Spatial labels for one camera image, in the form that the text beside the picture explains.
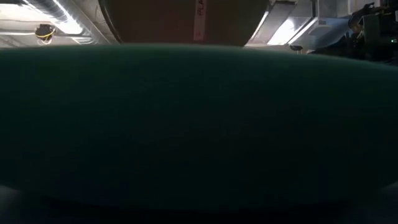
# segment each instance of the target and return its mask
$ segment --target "metal duct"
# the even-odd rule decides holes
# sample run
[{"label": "metal duct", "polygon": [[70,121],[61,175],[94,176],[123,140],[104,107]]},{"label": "metal duct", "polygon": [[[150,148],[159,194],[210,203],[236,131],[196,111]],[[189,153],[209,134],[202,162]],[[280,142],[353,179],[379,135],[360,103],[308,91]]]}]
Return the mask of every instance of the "metal duct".
[{"label": "metal duct", "polygon": [[108,44],[109,41],[71,0],[23,0],[32,9],[39,11],[66,34],[82,35],[86,38],[73,38],[79,44]]}]

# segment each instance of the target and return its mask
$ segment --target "dark green surface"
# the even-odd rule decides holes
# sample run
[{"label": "dark green surface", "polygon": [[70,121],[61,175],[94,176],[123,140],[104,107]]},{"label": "dark green surface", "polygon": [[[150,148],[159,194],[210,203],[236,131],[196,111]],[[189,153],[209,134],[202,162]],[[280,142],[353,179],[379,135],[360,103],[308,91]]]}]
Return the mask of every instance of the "dark green surface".
[{"label": "dark green surface", "polygon": [[234,48],[0,52],[0,183],[134,208],[289,206],[398,177],[398,70]]}]

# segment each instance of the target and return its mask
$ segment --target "white label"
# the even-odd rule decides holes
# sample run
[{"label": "white label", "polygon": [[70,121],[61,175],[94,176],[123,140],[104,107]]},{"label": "white label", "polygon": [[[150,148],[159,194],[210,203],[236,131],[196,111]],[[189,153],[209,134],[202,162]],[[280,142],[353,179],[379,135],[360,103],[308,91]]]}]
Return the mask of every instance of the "white label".
[{"label": "white label", "polygon": [[202,41],[205,39],[206,30],[206,7],[207,0],[196,0],[195,22],[193,24],[193,40]]}]

